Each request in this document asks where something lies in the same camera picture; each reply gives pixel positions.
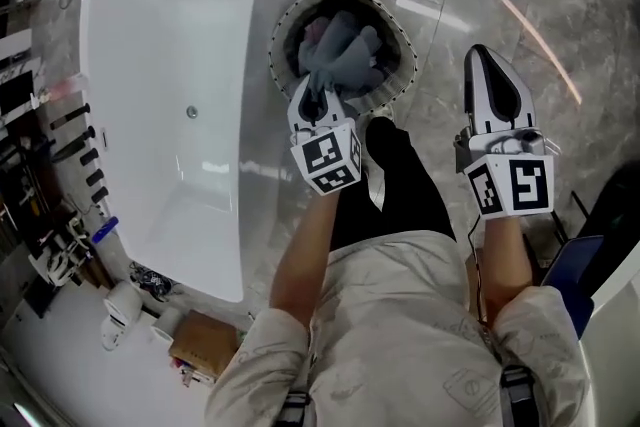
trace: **human arm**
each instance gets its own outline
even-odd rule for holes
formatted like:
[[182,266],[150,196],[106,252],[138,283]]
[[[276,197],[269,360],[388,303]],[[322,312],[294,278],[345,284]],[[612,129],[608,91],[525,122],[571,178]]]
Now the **human arm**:
[[531,264],[517,217],[487,221],[480,276],[487,322],[492,326],[500,310],[533,282]]
[[307,332],[296,319],[261,311],[211,391],[205,425],[272,427],[308,350]]
[[271,286],[269,306],[289,313],[307,330],[322,291],[339,197],[339,192],[313,197]]
[[586,425],[589,375],[560,292],[528,287],[502,309],[491,330],[502,349],[535,375],[548,425]]

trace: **person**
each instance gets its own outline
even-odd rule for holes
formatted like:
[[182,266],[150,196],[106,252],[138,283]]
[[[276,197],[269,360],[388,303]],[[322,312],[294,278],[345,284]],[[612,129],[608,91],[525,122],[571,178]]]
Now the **person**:
[[486,222],[483,326],[409,134],[374,118],[366,146],[384,170],[382,209],[364,173],[311,200],[269,308],[214,386],[207,425],[499,426],[504,358],[531,372],[541,423],[580,425],[588,378],[576,332],[560,293],[531,286],[518,219]]

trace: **round laundry basket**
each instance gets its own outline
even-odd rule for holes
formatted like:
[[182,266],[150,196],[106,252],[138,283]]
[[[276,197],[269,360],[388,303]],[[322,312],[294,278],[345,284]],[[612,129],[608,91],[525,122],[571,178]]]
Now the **round laundry basket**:
[[[297,0],[280,18],[269,45],[269,69],[276,86],[289,100],[300,84],[297,69],[297,49],[302,41],[304,28],[318,16],[318,10],[331,2],[340,5],[340,0]],[[383,41],[387,56],[381,68],[385,80],[375,89],[345,102],[358,115],[373,112],[378,107],[395,102],[416,80],[418,55],[398,24],[395,17],[379,0],[343,0],[345,6],[361,3],[362,11],[374,11],[379,23],[372,24]]]

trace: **blue object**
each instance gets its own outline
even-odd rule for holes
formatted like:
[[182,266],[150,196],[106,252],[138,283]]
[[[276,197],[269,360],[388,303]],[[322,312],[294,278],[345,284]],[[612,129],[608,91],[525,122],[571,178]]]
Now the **blue object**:
[[570,240],[562,246],[542,280],[543,285],[554,287],[562,294],[578,338],[582,337],[593,313],[593,301],[580,290],[578,283],[603,240],[602,235]]
[[100,228],[93,234],[93,236],[91,237],[91,242],[93,242],[94,244],[98,244],[103,238],[111,233],[111,230],[113,230],[119,222],[120,221],[117,217],[111,217],[106,223],[102,225],[102,228]]

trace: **forearm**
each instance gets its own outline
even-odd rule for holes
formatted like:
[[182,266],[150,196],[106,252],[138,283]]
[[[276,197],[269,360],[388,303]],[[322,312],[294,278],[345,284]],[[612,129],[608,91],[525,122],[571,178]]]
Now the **forearm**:
[[320,298],[340,193],[314,196],[276,270],[269,306],[308,328]]
[[487,221],[480,275],[487,321],[492,325],[500,310],[533,281],[517,217]]

